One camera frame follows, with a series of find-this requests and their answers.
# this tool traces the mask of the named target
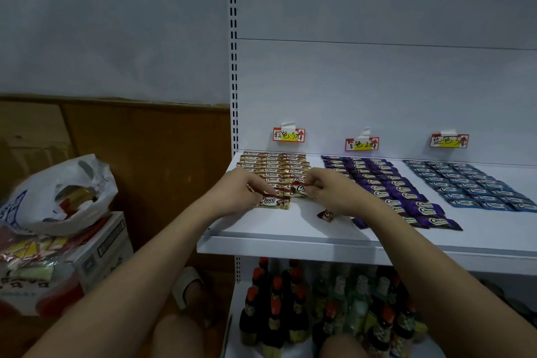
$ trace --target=white shelf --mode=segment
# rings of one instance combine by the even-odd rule
[[[260,346],[255,348],[247,347],[241,343],[241,333],[238,322],[241,317],[246,291],[250,286],[249,282],[241,281],[235,285],[233,290],[232,305],[229,309],[228,334],[225,338],[225,345],[222,348],[223,358],[260,358]],[[312,357],[312,339],[311,337],[303,344],[289,345],[285,344],[282,358]],[[440,358],[444,357],[442,350],[429,338],[421,344],[415,345],[412,354],[413,358]]]
[[[235,154],[233,169],[241,152]],[[312,167],[324,167],[319,155],[307,155]],[[418,229],[457,263],[474,272],[537,275],[537,213],[460,209],[448,205],[400,160],[388,159],[430,201],[440,204],[462,232]],[[487,174],[537,199],[537,167],[475,164]],[[347,217],[332,223],[317,218],[323,207],[293,199],[287,211],[255,208],[216,221],[198,242],[198,252],[299,258],[390,265],[371,229],[357,229]]]

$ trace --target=price tag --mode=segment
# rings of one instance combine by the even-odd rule
[[[354,139],[345,139],[345,151],[358,151],[358,150],[378,150],[379,149],[378,137],[357,137]]]
[[[272,140],[278,142],[297,142],[304,143],[305,129],[295,129],[294,131],[285,131],[281,128],[274,128],[272,132]]]
[[[470,135],[431,135],[431,147],[449,147],[452,149],[466,149]]]

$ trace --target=white slipper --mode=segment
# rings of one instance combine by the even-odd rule
[[[185,290],[194,280],[199,280],[201,284],[203,284],[203,280],[200,278],[200,275],[195,268],[192,266],[184,267],[171,289],[171,294],[173,294],[175,301],[181,310],[186,308]]]

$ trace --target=person's right hand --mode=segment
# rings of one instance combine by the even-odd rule
[[[312,168],[305,177],[305,192],[330,212],[369,219],[386,207],[384,201],[350,178],[329,168]]]

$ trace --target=white plastic bag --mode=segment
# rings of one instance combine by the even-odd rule
[[[91,188],[97,200],[78,207],[70,218],[56,196],[69,185]],[[108,211],[117,186],[110,166],[88,154],[40,171],[17,186],[0,210],[0,221],[21,234],[69,236],[94,224]]]

